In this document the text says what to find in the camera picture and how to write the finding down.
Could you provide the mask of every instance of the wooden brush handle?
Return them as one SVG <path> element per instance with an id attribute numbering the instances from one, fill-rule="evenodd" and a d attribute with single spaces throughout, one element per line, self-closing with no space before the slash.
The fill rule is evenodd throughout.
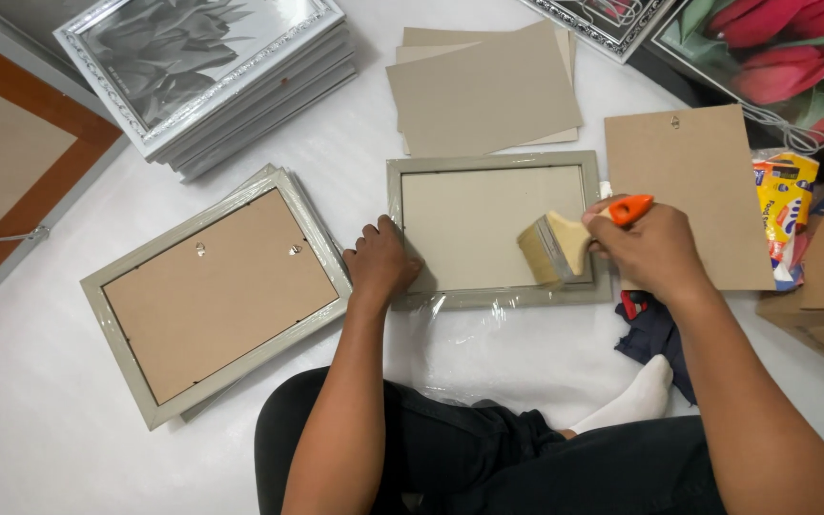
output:
<path id="1" fill-rule="evenodd" d="M 631 195 L 610 204 L 602 210 L 600 216 L 605 216 L 615 225 L 624 227 L 637 222 L 653 205 L 654 195 Z"/>

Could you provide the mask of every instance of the black pants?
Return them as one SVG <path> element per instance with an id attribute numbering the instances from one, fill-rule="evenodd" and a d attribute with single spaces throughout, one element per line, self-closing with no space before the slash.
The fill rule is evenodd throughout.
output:
<path id="1" fill-rule="evenodd" d="M 278 515 L 304 423 L 329 369 L 280 386 L 257 422 L 261 515 Z M 372 513 L 725 513 L 700 417 L 636 422 L 565 440 L 537 411 L 466 408 L 383 383 L 386 456 Z"/>

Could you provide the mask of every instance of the foot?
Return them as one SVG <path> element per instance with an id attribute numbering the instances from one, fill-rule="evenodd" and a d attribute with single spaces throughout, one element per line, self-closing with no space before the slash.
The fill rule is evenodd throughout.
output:
<path id="1" fill-rule="evenodd" d="M 601 427 L 663 417 L 673 382 L 673 369 L 669 364 L 662 354 L 652 357 L 628 390 L 566 431 L 581 434 Z"/>

